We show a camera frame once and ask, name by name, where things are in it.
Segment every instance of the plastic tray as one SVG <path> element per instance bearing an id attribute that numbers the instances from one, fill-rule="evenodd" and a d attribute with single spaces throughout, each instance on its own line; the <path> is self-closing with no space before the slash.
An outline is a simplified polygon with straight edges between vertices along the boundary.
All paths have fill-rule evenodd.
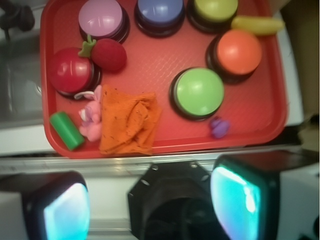
<path id="1" fill-rule="evenodd" d="M 48 141 L 61 155 L 69 158 L 110 157 L 99 153 L 99 142 L 88 142 L 69 151 L 49 123 L 49 117 L 65 111 L 76 126 L 78 111 L 87 101 L 59 95 L 47 82 L 46 68 L 54 53 L 67 47 L 81 47 L 78 13 L 87 0 L 50 0 L 41 17 L 40 56 L 44 128 Z M 225 84 L 225 98 L 215 116 L 230 120 L 231 127 L 222 139 L 210 135 L 209 119 L 189 121 L 178 116 L 169 103 L 171 81 L 190 67 L 206 67 L 205 52 L 215 37 L 194 29 L 187 19 L 182 28 L 167 38 L 144 35 L 134 21 L 134 0 L 119 0 L 130 19 L 130 33 L 123 43 L 127 65 L 120 73 L 103 72 L 102 84 L 128 94 L 156 92 L 163 109 L 153 145 L 154 154 L 255 145 L 268 142 L 283 130 L 287 104 L 275 36 L 261 37 L 261 64 L 246 81 Z M 239 0 L 238 14 L 269 16 L 264 0 Z"/>

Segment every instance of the orange button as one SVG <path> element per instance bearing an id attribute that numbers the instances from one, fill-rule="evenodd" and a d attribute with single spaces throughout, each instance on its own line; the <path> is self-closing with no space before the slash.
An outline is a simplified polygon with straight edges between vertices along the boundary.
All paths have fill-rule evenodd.
<path id="1" fill-rule="evenodd" d="M 231 74 L 245 75 L 254 71 L 262 58 L 259 40 L 243 30 L 226 32 L 217 45 L 217 59 Z"/>

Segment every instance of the orange cloth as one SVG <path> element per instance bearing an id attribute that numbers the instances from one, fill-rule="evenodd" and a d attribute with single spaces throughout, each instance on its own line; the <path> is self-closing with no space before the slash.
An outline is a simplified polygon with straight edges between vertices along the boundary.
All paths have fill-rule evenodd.
<path id="1" fill-rule="evenodd" d="M 132 96 L 102 88 L 101 154 L 152 154 L 161 108 L 155 93 Z"/>

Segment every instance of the plush strawberry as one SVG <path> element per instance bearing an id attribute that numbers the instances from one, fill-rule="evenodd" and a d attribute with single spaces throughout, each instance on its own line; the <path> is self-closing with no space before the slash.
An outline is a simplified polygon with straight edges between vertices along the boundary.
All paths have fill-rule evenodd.
<path id="1" fill-rule="evenodd" d="M 83 42 L 79 56 L 91 58 L 100 68 L 111 72 L 119 71 L 127 62 L 126 50 L 120 43 L 109 38 L 92 40 L 90 35 Z"/>

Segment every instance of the yellow button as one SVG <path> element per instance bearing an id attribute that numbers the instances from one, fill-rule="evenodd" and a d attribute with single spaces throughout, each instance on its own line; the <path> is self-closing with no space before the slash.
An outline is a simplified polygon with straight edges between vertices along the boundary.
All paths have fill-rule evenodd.
<path id="1" fill-rule="evenodd" d="M 211 22 L 223 22 L 235 14 L 238 0 L 194 0 L 197 13 Z"/>

